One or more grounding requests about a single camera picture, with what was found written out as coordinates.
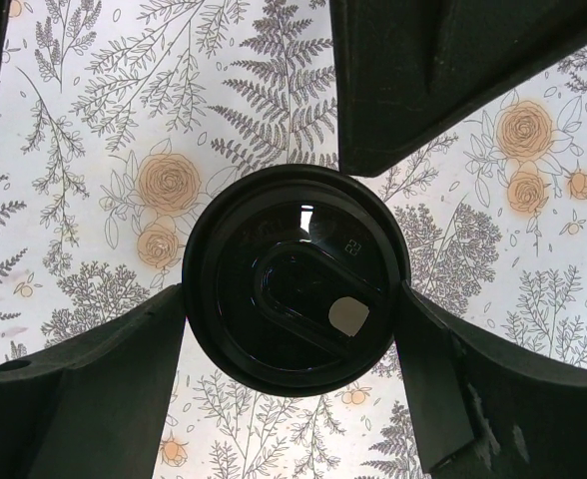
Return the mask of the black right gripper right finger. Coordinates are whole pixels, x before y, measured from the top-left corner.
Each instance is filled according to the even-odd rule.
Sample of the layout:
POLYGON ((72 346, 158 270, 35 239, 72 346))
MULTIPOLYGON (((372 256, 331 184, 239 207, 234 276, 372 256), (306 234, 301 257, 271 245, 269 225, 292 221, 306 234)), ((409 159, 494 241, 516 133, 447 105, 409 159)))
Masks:
POLYGON ((587 478, 587 369, 466 322, 402 287, 395 343, 433 478, 587 478))

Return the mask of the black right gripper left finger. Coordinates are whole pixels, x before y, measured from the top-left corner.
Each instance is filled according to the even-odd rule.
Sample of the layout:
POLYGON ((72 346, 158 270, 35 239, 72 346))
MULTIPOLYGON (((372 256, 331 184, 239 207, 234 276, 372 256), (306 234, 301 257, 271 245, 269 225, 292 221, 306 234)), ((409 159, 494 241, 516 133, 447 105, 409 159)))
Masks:
POLYGON ((0 364, 0 478, 150 478, 185 329, 173 285, 0 364))

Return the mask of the black coffee cup lid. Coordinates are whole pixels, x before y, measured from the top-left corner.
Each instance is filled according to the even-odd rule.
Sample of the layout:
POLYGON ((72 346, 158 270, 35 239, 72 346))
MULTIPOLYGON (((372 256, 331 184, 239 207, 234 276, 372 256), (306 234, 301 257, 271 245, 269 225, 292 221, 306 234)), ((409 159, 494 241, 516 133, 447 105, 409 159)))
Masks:
POLYGON ((182 284, 192 332, 220 370, 265 394, 307 397, 385 355, 408 276, 399 227, 370 189, 331 169, 279 165, 206 206, 182 284))

